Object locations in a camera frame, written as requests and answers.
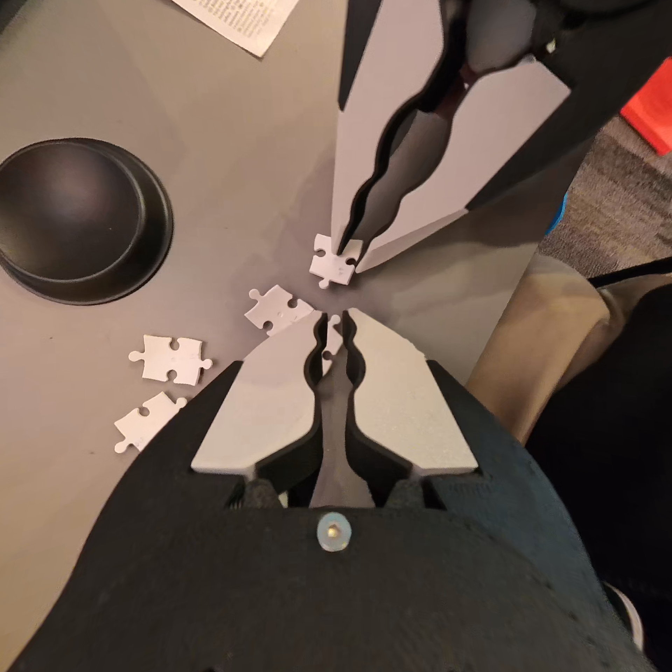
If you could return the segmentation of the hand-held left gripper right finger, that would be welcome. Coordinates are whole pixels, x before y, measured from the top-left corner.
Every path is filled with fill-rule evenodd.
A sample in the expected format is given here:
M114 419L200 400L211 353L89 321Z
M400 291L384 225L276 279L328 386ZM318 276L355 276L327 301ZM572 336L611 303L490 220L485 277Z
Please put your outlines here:
M422 351L358 308L343 313L343 340L354 429L365 440L414 476L477 469Z

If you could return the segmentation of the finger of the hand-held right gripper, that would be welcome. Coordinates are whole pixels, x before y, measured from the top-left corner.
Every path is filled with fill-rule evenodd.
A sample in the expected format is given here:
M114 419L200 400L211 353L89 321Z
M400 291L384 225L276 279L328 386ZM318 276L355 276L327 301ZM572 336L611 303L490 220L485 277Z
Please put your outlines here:
M335 149L335 252L361 223L399 129L460 80L465 1L349 1Z
M401 199L390 227L374 237L356 272L387 262L472 210L476 195L570 93L533 57L477 79L454 114L435 171Z

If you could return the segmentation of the printed paper sheet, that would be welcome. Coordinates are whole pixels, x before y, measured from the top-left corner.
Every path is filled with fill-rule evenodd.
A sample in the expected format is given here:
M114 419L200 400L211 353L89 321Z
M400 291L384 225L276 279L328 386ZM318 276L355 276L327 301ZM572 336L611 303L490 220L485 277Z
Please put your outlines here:
M220 36L263 58L298 1L175 1Z

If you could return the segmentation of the red box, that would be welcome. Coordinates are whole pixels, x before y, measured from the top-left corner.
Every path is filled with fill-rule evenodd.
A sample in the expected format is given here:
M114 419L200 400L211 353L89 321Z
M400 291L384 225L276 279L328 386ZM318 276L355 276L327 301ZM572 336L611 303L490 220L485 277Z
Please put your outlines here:
M619 114L658 156L671 152L671 57L662 62Z

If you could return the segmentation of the blue round object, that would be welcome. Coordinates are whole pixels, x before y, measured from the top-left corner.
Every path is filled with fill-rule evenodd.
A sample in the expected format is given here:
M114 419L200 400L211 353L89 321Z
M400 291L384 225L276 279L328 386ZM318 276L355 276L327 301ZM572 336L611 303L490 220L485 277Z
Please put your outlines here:
M555 230L557 225L563 220L567 207L567 199L568 199L568 191L565 192L564 196L562 197L560 206L558 210L555 212L551 223L549 224L548 228L544 233L545 236L549 235L553 230Z

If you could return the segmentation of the black pants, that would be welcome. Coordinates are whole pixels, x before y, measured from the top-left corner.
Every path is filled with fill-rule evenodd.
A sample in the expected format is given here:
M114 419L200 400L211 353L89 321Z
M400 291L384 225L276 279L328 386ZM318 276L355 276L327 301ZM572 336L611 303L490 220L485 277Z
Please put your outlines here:
M634 603L671 670L671 257L595 278L609 330L574 365L527 449L600 579Z

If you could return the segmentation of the white puzzle piece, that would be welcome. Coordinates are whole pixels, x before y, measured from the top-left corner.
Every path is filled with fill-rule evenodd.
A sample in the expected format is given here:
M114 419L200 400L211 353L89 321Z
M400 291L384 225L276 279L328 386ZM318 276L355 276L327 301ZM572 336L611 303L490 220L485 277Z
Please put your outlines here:
M340 332L341 316L331 315L327 322L326 343L322 352L322 373L325 377L332 365L333 360L343 345L343 336Z
M245 317L270 337L315 310L310 304L300 298L294 298L292 293L277 284L264 294L253 288L249 290L248 296L256 304L245 313Z
M197 339L178 338L177 349L172 348L172 337L144 335L144 351L132 351L128 355L131 362L142 360L142 377L158 382L167 382L169 372L175 372L176 384L197 385L201 371L213 366L211 359L202 359L202 342Z
M187 403L186 398L172 400L165 392L160 392L143 402L141 407L132 409L114 422L123 436L123 440L115 444L114 452L122 454L128 447L141 452Z
M331 250L331 237L317 234L314 240L313 260L309 272L320 278L318 286L326 290L332 284L349 285L362 254L363 241L353 239L343 249L342 254Z

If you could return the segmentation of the white shoe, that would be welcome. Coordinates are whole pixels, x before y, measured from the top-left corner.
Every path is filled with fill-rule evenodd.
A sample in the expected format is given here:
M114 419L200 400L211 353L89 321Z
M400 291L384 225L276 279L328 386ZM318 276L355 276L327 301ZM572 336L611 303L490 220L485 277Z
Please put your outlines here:
M644 653L644 626L634 603L625 593L613 585L607 582L603 582L602 585L611 606L629 631L634 645L639 651Z

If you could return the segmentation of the black dome stand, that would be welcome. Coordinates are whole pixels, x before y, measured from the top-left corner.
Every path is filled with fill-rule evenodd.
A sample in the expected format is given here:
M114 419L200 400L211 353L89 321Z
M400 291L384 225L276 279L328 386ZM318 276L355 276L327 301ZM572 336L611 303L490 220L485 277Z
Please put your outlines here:
M156 173L98 139L36 142L1 162L1 268L37 296L102 305L142 288L173 239Z

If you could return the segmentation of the wooden table leg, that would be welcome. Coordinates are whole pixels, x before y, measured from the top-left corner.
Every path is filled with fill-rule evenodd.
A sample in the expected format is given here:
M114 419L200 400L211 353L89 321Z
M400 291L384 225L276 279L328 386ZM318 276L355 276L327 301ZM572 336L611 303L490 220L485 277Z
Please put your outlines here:
M609 319L607 303L586 278L537 253L466 389L524 445L584 341Z

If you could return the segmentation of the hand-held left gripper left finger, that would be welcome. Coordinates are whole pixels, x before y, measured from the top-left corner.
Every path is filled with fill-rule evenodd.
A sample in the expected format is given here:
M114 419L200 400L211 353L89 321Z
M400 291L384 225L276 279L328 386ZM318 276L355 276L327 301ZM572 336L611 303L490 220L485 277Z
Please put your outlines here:
M321 428L316 386L323 377L324 313L313 311L268 337L243 360L191 462L203 474L248 480L302 480L319 470L322 448L309 448L303 465L282 462Z

